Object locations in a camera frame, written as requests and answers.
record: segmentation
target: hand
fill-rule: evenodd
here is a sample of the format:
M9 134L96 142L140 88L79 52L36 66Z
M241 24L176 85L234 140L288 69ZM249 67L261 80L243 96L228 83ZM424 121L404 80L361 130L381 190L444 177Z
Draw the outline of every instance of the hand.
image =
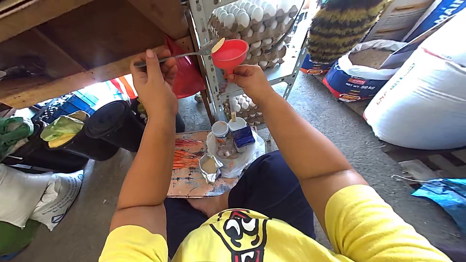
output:
M225 75L225 78L241 87L257 105L275 93L264 71L257 65L240 65L233 70L233 74Z
M175 116L178 112L178 100L173 93L172 85L178 70L176 60L170 58L159 64L158 57L169 57L170 50L165 47L154 50L148 49L131 61L130 70L133 75L133 84L148 116L160 113ZM147 72L134 66L134 63L139 61L146 62Z

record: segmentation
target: foot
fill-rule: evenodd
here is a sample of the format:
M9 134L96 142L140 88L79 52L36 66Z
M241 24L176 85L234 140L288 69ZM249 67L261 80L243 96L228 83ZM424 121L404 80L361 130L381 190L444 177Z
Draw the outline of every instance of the foot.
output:
M189 204L206 214L207 217L212 217L213 215L228 209L228 196L230 191L225 192L219 196L214 197L204 197L204 198L190 198L188 199Z

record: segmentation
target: metal spoon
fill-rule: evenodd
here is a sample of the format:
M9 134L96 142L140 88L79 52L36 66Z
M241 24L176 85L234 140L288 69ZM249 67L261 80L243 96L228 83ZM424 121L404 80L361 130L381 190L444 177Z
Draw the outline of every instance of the metal spoon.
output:
M165 62L167 59L172 58L172 57L178 58L178 57L183 57L183 56L188 56L188 55L210 55L210 54L212 54L213 46L215 44L217 44L219 41L220 41L220 39L210 40L207 44L201 46L201 48L199 48L199 51L197 51L197 52L181 54L181 55L176 55L176 56L170 56L170 57L159 59L158 61L160 63L162 63L162 62ZM135 67L145 67L146 63L145 63L145 61L140 61L140 62L134 63L134 66Z

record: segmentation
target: powder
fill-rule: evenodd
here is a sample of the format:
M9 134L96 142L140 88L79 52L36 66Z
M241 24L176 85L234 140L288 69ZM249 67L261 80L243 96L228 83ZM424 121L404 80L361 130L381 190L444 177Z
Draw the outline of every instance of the powder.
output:
M213 174L217 172L217 167L215 166L215 160L209 158L204 164L202 164L202 169L208 174Z
M379 69L391 53L393 53L391 50L370 48L357 53L351 53L349 60L353 65L362 65Z

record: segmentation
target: green bag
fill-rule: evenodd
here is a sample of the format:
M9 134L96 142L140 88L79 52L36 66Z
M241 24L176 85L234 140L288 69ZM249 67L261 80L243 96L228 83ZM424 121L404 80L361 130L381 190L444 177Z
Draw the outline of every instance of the green bag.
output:
M44 128L41 138L44 141L53 141L59 139L64 134L75 135L81 131L83 126L84 123L81 120L69 116L60 116Z
M16 142L29 137L33 132L34 125L29 118L0 117L0 159L10 153L10 147Z

